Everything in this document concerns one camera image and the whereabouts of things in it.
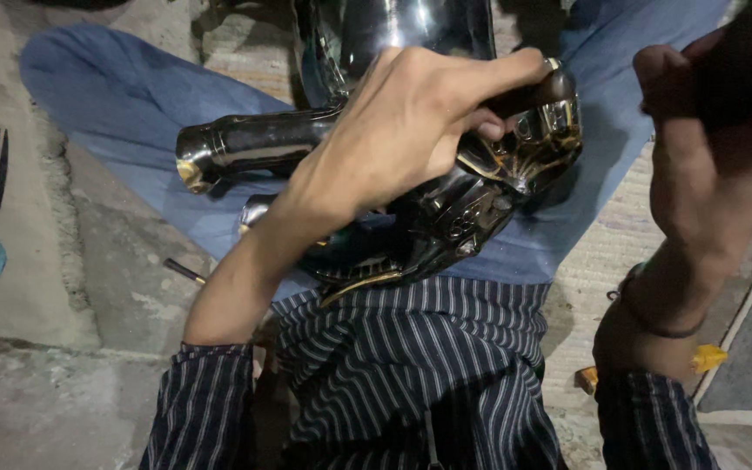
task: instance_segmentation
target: bracelet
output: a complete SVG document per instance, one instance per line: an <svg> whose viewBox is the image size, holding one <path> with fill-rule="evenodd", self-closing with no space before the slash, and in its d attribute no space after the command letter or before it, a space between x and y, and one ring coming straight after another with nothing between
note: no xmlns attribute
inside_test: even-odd
<svg viewBox="0 0 752 470"><path fill-rule="evenodd" d="M646 262L641 262L639 264L634 265L633 268L631 268L628 271L628 274L626 274L626 278L622 280L620 285L617 287L617 290L612 290L606 294L609 300L611 301L618 301L622 302L627 295L625 295L625 290L628 284L634 280L638 273L642 271L643 267L646 266ZM698 322L697 325L690 329L685 329L684 331L679 331L677 333L669 331L667 329L661 328L659 326L653 325L649 320L645 319L642 315L639 314L638 310L634 307L634 305L631 302L631 299L626 299L625 301L625 307L628 311L629 315L634 319L635 322L647 333L654 335L654 336L660 336L661 338L668 338L668 339L684 339L688 338L690 336L695 335L698 333L698 331L701 329L701 327L704 325L704 319Z"/></svg>

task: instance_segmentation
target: blue pants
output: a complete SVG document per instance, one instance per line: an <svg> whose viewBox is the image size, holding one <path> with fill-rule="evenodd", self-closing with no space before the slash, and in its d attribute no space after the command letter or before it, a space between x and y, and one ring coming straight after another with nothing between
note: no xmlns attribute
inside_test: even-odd
<svg viewBox="0 0 752 470"><path fill-rule="evenodd" d="M728 0L579 0L561 33L561 59L577 79L584 152L545 195L475 258L444 274L504 283L547 283L617 189L653 132L640 113L632 57L650 44L683 48L713 30ZM36 102L68 137L95 155L164 219L217 259L239 238L237 218L256 193L285 180L258 172L224 198L194 196L175 169L175 137L226 114L288 111L245 84L92 24L34 36L20 59ZM316 287L304 275L275 299Z"/></svg>

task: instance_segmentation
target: concrete floor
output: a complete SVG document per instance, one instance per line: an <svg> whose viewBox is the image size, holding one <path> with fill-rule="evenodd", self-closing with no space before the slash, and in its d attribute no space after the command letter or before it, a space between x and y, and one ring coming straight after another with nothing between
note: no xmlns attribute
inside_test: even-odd
<svg viewBox="0 0 752 470"><path fill-rule="evenodd" d="M157 380L196 290L161 261L173 257L203 274L213 267L47 123L19 81L18 51L52 25L109 24L185 59L198 62L202 50L206 66L296 101L287 45L265 43L290 37L275 15L285 3L218 17L203 14L206 0L132 0L98 13L0 0L0 125L11 134L0 211L8 254L0 278L0 468L135 467ZM499 11L496 19L499 47L511 48L513 15ZM644 152L563 264L546 307L546 402L571 468L603 467L595 406L572 387L572 372L590 365L604 292L659 244L646 201L650 172ZM752 468L752 427L709 424L705 431L723 468Z"/></svg>

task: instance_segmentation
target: striped shirt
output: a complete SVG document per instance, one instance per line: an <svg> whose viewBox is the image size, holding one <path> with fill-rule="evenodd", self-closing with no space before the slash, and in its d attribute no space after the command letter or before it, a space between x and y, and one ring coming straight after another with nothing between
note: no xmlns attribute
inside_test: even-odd
<svg viewBox="0 0 752 470"><path fill-rule="evenodd" d="M541 400L549 285L436 277L272 305L301 412L284 468L567 468ZM182 345L141 468L251 468L252 348ZM610 468L717 468L682 386L601 377Z"/></svg>

